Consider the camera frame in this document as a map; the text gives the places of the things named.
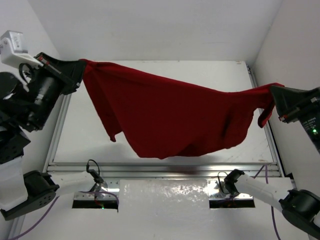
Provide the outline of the red t shirt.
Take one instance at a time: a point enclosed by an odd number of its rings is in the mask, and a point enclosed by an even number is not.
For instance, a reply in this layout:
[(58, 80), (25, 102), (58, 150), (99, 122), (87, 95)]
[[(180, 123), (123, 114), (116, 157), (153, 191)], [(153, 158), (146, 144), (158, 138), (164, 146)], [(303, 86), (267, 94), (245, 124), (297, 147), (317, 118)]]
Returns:
[(86, 61), (83, 82), (112, 142), (123, 133), (141, 158), (199, 157), (241, 144), (254, 112), (264, 127), (271, 85), (223, 92), (111, 62)]

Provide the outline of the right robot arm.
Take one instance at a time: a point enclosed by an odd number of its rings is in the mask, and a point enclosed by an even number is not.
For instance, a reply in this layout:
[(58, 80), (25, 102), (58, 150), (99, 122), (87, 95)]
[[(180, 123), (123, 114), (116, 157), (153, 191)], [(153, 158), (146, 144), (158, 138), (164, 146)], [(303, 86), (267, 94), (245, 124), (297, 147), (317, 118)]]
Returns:
[[(320, 148), (320, 89), (301, 90), (282, 86), (270, 88), (280, 121), (300, 122), (314, 147)], [(281, 190), (234, 169), (218, 181), (225, 201), (248, 194), (278, 210), (296, 228), (320, 238), (320, 198), (308, 190)]]

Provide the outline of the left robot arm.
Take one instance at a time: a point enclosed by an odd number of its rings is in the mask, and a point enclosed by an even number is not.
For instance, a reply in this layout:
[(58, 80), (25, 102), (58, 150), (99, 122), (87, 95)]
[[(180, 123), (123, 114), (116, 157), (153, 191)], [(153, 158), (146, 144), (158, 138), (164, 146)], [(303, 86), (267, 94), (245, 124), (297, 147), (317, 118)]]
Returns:
[(56, 197), (92, 192), (103, 183), (99, 171), (55, 175), (23, 171), (28, 132), (40, 131), (58, 98), (74, 93), (86, 68), (84, 60), (58, 60), (39, 53), (17, 62), (19, 76), (0, 74), (0, 212), (6, 221), (36, 211)]

